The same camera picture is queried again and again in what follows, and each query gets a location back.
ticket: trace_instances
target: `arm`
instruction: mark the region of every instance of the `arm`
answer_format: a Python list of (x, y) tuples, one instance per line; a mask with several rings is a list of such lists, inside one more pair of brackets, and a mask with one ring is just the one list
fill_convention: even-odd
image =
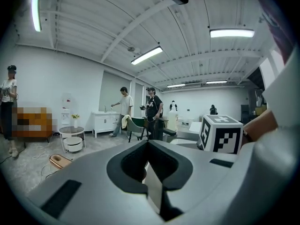
[(17, 98), (17, 87), (13, 87), (13, 91), (9, 92), (11, 98)]
[(114, 106), (119, 105), (119, 104), (121, 104), (121, 103), (112, 104), (111, 106), (114, 107)]
[[(244, 130), (248, 133), (251, 139), (255, 142), (262, 135), (273, 131), (278, 127), (275, 117), (270, 109), (264, 111), (259, 117), (250, 121), (244, 126)], [(249, 141), (243, 137), (242, 146)]]
[(160, 115), (160, 113), (161, 113), (161, 110), (163, 109), (163, 106), (164, 106), (164, 104), (163, 103), (160, 103), (159, 104), (159, 109), (158, 109), (158, 112), (156, 113), (156, 115), (155, 115), (155, 118), (159, 118), (159, 115)]
[(129, 109), (128, 109), (128, 114), (130, 117), (131, 117), (131, 108), (132, 108), (132, 106), (129, 106)]

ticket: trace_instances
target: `white t-shirt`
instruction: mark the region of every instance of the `white t-shirt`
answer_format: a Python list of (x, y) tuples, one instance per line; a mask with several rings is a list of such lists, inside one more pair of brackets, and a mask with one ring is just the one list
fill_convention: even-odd
[(121, 115), (128, 115), (129, 107), (133, 106), (132, 96), (128, 95), (127, 97), (123, 96), (119, 102), (121, 104)]
[[(11, 79), (11, 80), (7, 79), (7, 80), (4, 80), (4, 82), (2, 83), (1, 88), (3, 90), (9, 88), (9, 91), (12, 92), (13, 87), (16, 87), (16, 86), (17, 86), (17, 80), (16, 79)], [(13, 102), (13, 101), (14, 101), (14, 99), (12, 97), (10, 97), (9, 94), (7, 96), (2, 97), (2, 102), (3, 103)]]

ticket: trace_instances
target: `green chair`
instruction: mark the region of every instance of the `green chair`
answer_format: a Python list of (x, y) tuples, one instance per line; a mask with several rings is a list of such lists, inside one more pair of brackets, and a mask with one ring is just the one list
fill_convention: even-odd
[(130, 132), (128, 142), (131, 140), (131, 135), (136, 136), (138, 141), (142, 140), (143, 137), (147, 137), (147, 140), (149, 141), (149, 135), (151, 134), (148, 132), (147, 128), (137, 126), (130, 118), (127, 118), (127, 131)]

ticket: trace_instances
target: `ceiling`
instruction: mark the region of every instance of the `ceiling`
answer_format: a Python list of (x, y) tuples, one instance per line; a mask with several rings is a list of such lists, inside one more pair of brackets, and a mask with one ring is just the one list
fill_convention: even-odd
[[(15, 15), (17, 44), (71, 53), (126, 72), (161, 90), (228, 79), (247, 84), (273, 46), (257, 0), (40, 0), (41, 32), (29, 3)], [(246, 28), (253, 38), (210, 38), (210, 29)], [(134, 57), (163, 52), (137, 65)]]

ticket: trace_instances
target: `black vent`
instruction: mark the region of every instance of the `black vent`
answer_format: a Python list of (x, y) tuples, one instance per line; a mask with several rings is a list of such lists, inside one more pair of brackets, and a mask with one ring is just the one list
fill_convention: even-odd
[(264, 91), (263, 76), (259, 67), (248, 77), (248, 79)]

